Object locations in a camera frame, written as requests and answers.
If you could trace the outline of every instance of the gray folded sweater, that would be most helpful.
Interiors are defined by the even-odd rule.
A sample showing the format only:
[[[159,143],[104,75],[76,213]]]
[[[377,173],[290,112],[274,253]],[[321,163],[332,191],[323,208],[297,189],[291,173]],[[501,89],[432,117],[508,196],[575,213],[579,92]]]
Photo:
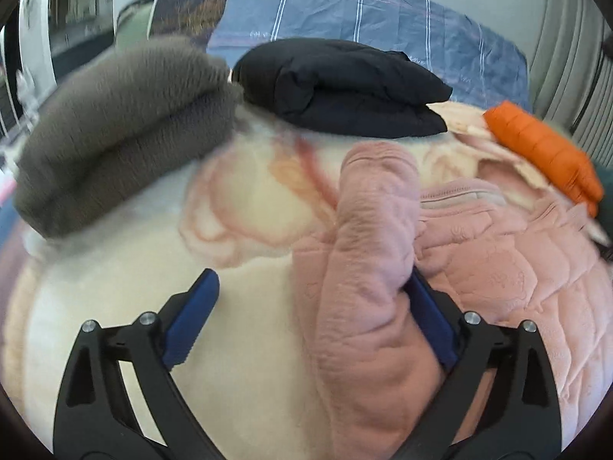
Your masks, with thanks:
[[[18,163],[15,207],[45,237],[81,230],[161,175],[229,139],[240,87],[188,38],[111,53],[41,108]]]

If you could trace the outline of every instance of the silver bolt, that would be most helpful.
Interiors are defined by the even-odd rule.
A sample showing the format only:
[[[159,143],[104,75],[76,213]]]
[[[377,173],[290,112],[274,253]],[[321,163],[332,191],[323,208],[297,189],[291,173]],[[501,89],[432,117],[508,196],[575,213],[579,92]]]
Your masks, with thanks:
[[[153,312],[145,312],[139,316],[139,322],[141,325],[151,325],[155,322],[157,315]]]
[[[98,324],[96,323],[96,320],[88,320],[83,325],[81,325],[81,330],[88,334],[90,332],[93,332],[97,325]]]
[[[522,323],[522,327],[526,332],[536,332],[536,323],[534,323],[532,320],[525,320]]]
[[[481,323],[481,317],[479,316],[479,313],[475,312],[464,313],[464,320],[466,320],[466,323],[468,323],[469,325],[479,325],[479,323]]]

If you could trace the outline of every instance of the bed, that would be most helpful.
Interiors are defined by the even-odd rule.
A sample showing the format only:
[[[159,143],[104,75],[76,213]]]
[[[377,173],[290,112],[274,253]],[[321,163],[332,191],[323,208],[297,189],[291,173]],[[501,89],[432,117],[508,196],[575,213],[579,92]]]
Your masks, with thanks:
[[[240,12],[245,7],[250,12]],[[402,141],[418,160],[422,184],[477,176],[529,209],[555,190],[492,140],[483,109],[511,99],[574,128],[575,142],[597,160],[613,158],[608,62],[597,76],[608,33],[602,14],[592,0],[546,0],[540,29],[533,43],[524,36],[515,44],[434,0],[142,0],[120,18],[117,42],[186,33],[230,64],[259,42],[297,34],[401,49],[454,87],[454,102],[433,106],[450,133]],[[44,444],[51,444],[54,399],[81,322],[131,322],[214,267],[223,286],[218,316],[173,373],[188,404],[228,458],[325,454],[325,441],[314,441],[325,435],[321,406],[290,322],[288,252],[297,237],[333,219],[330,195],[353,142],[296,136],[278,119],[241,110],[237,136],[223,151],[160,179],[68,240],[44,242],[22,222],[12,224],[0,256],[0,268],[16,271],[3,285],[2,384]],[[281,219],[271,212],[279,207]],[[262,292],[265,302],[256,296]],[[124,370],[143,430],[159,439],[133,373]],[[569,437],[584,425],[577,422]],[[272,445],[271,431],[278,438]]]

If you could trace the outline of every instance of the blue gripper pad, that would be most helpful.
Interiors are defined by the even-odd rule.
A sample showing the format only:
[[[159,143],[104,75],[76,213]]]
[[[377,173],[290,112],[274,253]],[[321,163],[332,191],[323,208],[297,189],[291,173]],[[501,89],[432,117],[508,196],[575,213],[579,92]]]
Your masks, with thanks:
[[[168,371],[187,359],[220,296],[220,278],[213,270],[206,269],[183,296],[186,296],[185,303],[166,330],[162,362]]]
[[[411,301],[413,318],[439,363],[445,371],[450,371],[459,359],[456,353],[456,334],[430,296],[430,286],[423,285],[418,276],[412,274],[404,290]]]

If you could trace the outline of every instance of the pink quilted fabric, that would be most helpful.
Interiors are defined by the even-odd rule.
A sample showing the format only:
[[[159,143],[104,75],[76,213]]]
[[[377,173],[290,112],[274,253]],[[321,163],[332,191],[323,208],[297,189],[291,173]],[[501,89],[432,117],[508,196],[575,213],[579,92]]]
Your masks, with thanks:
[[[540,201],[526,216],[476,180],[423,192],[421,200],[428,209],[419,210],[407,152],[386,142],[358,144],[341,170],[336,230],[295,247],[298,320],[335,458],[389,458],[444,378],[398,292],[414,258],[463,310],[490,323],[538,323],[568,444],[613,380],[606,351],[613,293],[580,233],[585,209]],[[478,421],[476,405],[465,431]]]

